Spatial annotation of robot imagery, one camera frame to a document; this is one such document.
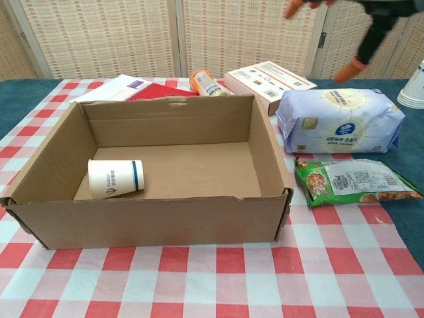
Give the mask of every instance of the cardboard box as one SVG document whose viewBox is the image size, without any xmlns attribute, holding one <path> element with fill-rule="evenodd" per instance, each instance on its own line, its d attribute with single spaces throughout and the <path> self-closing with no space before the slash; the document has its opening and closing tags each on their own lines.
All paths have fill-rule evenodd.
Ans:
<svg viewBox="0 0 424 318">
<path fill-rule="evenodd" d="M 141 159 L 145 190 L 92 199 L 90 158 Z M 1 203 L 46 248 L 262 242 L 290 180 L 252 95 L 73 103 Z"/>
<path fill-rule="evenodd" d="M 317 87 L 271 61 L 227 72 L 225 85 L 237 95 L 259 95 L 269 116 L 277 111 L 285 91 Z"/>
</svg>

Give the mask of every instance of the woven screen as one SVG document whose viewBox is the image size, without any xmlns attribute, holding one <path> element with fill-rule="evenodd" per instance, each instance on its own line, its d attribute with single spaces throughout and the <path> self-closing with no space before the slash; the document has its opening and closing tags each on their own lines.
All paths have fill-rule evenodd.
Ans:
<svg viewBox="0 0 424 318">
<path fill-rule="evenodd" d="M 166 0 L 21 3 L 54 78 L 175 75 Z"/>
<path fill-rule="evenodd" d="M 357 78 L 381 78 L 392 57 L 400 34 L 407 19 L 400 19 L 389 33 L 370 65 Z M 318 53 L 314 76 L 317 78 L 333 78 L 356 55 L 371 18 L 364 12 L 361 5 L 339 1 L 327 11 L 327 38 L 323 52 Z"/>
<path fill-rule="evenodd" d="M 310 42 L 317 11 L 304 8 L 287 21 L 287 0 L 180 1 L 188 72 L 207 68 L 221 77 L 229 70 L 271 60 L 305 75 L 309 54 L 316 50 Z"/>
<path fill-rule="evenodd" d="M 424 60 L 424 13 L 410 18 L 394 60 L 388 68 L 389 78 L 410 78 Z"/>
<path fill-rule="evenodd" d="M 2 7 L 0 7 L 0 43 L 0 81 L 36 77 Z"/>
</svg>

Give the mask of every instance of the paper cup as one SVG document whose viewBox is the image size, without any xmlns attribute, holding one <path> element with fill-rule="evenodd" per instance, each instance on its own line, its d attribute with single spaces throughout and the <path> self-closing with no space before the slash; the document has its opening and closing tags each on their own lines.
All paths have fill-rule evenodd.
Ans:
<svg viewBox="0 0 424 318">
<path fill-rule="evenodd" d="M 424 60 L 400 91 L 397 101 L 406 107 L 424 109 Z"/>
<path fill-rule="evenodd" d="M 140 160 L 89 160 L 88 180 L 94 199 L 115 197 L 144 189 Z"/>
</svg>

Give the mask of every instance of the orange bottle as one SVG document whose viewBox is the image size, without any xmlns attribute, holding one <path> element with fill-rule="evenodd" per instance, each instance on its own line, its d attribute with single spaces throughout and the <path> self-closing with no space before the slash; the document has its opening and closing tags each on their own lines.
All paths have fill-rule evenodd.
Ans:
<svg viewBox="0 0 424 318">
<path fill-rule="evenodd" d="M 213 80 L 208 70 L 196 70 L 191 73 L 190 86 L 202 96 L 228 96 L 228 91 Z"/>
</svg>

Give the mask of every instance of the blue tissue package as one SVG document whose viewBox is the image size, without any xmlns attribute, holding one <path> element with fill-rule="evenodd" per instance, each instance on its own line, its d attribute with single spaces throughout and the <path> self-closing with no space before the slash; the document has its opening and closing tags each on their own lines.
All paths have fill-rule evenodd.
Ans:
<svg viewBox="0 0 424 318">
<path fill-rule="evenodd" d="M 287 152 L 387 152 L 405 115 L 377 89 L 286 91 L 277 110 Z"/>
</svg>

